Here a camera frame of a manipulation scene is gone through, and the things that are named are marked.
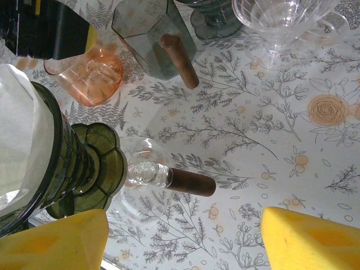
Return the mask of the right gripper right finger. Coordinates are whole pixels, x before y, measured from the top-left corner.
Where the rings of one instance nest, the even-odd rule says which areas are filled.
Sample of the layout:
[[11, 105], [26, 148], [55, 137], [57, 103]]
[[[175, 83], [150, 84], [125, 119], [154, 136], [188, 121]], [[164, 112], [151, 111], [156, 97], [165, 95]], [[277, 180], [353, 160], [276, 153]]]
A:
[[266, 207], [261, 235], [271, 269], [359, 269], [359, 229]]

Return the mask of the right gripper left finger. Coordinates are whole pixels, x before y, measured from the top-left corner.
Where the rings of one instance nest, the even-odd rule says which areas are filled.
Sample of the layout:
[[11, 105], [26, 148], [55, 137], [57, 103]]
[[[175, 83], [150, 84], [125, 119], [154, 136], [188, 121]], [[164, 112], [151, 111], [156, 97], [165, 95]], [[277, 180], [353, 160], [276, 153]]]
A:
[[109, 225], [88, 210], [1, 239], [1, 269], [100, 269]]

